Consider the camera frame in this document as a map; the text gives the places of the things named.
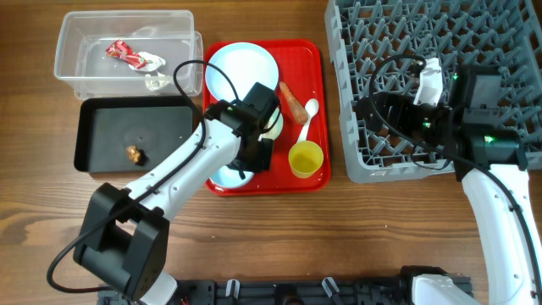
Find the green bowl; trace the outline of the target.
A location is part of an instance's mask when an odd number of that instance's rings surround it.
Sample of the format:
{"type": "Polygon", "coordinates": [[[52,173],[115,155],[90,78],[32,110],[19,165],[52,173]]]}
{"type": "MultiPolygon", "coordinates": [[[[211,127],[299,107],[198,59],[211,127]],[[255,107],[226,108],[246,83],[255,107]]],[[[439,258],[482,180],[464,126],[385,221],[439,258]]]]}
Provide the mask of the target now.
{"type": "Polygon", "coordinates": [[[270,117],[268,123],[264,127],[264,129],[268,130],[268,132],[261,134],[259,136],[259,139],[270,139],[272,141],[275,141],[279,137],[283,129],[283,124],[283,115],[281,114],[280,110],[276,108],[272,116],[270,117]]]}

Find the small light blue bowl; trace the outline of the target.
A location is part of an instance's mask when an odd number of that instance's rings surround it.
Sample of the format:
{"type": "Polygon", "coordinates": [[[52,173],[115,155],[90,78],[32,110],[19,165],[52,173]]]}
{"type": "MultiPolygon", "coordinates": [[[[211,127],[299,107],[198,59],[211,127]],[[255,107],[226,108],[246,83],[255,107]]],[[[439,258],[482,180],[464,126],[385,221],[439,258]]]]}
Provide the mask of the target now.
{"type": "Polygon", "coordinates": [[[238,170],[224,166],[210,176],[211,183],[218,189],[236,189],[246,185],[254,176],[253,172],[244,171],[241,177],[238,170]]]}

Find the yellow plastic cup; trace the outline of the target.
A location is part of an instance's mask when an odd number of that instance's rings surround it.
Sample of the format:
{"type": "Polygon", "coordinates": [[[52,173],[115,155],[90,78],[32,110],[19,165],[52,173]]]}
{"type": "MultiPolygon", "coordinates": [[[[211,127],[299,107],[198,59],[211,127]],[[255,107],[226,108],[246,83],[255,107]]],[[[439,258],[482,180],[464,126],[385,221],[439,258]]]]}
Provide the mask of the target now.
{"type": "Polygon", "coordinates": [[[324,153],[313,141],[299,141],[290,149],[288,162],[294,176],[306,179],[320,169],[324,162],[324,153]]]}

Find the orange carrot piece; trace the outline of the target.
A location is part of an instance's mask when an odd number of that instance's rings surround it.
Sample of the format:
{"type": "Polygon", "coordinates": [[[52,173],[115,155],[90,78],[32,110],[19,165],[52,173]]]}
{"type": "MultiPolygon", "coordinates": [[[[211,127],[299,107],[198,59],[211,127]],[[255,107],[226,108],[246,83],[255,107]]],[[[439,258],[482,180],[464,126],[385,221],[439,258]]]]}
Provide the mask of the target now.
{"type": "Polygon", "coordinates": [[[297,98],[291,92],[290,88],[286,85],[285,82],[281,81],[279,83],[279,89],[285,97],[294,121],[299,125],[306,124],[306,122],[308,122],[308,112],[297,100],[297,98]]]}

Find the brown food scrap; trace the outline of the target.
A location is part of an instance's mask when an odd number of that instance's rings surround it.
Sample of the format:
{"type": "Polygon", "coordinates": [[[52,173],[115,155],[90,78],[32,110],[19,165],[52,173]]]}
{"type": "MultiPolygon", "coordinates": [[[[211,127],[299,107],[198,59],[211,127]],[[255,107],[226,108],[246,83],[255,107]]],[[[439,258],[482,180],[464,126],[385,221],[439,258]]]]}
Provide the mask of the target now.
{"type": "Polygon", "coordinates": [[[146,160],[144,152],[136,145],[129,146],[125,149],[126,157],[136,165],[143,165],[146,160]]]}

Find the red snack wrapper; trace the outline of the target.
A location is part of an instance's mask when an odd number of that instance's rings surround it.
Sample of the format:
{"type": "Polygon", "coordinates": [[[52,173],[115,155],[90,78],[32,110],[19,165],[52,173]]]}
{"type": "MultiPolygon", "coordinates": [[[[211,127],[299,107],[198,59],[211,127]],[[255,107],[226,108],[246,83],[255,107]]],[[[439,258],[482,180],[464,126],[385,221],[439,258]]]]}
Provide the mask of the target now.
{"type": "Polygon", "coordinates": [[[147,61],[136,53],[126,42],[117,40],[113,42],[105,51],[112,58],[119,58],[135,69],[141,69],[147,61]]]}

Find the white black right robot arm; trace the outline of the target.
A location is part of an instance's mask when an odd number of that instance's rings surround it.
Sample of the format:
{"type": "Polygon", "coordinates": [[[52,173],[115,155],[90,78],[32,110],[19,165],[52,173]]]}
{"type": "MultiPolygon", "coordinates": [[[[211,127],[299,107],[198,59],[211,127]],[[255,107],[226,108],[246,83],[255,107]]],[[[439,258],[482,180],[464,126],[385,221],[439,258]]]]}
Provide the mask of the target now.
{"type": "Polygon", "coordinates": [[[523,141],[500,127],[501,73],[495,66],[461,65],[448,103],[437,59],[417,58],[414,97],[379,91],[376,69],[357,104],[368,128],[389,133],[454,164],[456,179],[478,226],[492,304],[541,302],[541,241],[528,190],[523,141]]]}

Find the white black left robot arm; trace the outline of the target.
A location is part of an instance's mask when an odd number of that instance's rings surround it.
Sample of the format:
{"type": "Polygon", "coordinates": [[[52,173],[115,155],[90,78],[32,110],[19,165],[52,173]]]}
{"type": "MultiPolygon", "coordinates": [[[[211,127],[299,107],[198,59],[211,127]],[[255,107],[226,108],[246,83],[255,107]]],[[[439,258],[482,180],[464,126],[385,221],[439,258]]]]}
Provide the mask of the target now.
{"type": "Polygon", "coordinates": [[[241,101],[210,105],[194,133],[138,180],[123,189],[100,186],[74,261],[131,301],[171,302],[178,282],[163,270],[171,222],[224,166],[238,176],[269,169],[274,143],[261,135],[278,106],[274,90],[255,83],[241,101]]]}

